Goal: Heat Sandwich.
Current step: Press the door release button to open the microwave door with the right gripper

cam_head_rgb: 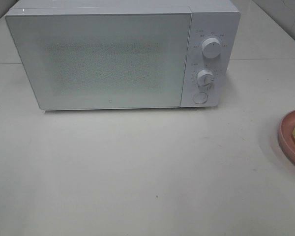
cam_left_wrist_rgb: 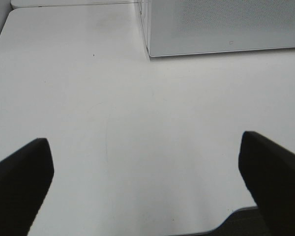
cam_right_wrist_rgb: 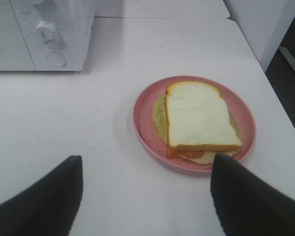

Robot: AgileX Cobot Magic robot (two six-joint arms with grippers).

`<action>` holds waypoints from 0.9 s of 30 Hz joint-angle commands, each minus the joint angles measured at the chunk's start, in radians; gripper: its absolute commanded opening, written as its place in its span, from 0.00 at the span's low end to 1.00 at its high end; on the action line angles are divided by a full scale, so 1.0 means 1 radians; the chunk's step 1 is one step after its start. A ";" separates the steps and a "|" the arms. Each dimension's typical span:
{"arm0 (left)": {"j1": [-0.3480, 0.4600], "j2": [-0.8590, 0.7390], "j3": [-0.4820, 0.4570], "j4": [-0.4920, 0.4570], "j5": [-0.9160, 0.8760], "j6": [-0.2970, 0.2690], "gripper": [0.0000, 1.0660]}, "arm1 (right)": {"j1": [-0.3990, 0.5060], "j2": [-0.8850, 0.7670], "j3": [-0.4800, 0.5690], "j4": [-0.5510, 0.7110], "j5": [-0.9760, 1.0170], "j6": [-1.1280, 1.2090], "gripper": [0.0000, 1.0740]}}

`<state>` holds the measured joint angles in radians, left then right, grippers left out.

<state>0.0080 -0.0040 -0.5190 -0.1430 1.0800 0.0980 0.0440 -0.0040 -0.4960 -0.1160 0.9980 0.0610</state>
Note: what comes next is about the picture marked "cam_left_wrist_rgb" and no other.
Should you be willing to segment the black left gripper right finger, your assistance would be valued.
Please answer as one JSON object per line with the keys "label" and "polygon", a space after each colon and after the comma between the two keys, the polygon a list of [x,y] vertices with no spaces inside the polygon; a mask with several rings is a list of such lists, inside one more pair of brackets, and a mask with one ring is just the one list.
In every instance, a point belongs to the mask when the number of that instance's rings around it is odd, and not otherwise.
{"label": "black left gripper right finger", "polygon": [[255,131],[245,131],[238,168],[271,234],[295,236],[295,154]]}

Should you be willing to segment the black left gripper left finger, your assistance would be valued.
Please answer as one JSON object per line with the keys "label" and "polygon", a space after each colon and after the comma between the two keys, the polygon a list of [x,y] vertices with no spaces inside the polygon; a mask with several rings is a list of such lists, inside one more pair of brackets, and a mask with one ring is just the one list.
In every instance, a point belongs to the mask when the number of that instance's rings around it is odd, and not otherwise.
{"label": "black left gripper left finger", "polygon": [[0,236],[26,236],[54,176],[49,142],[37,138],[0,161]]}

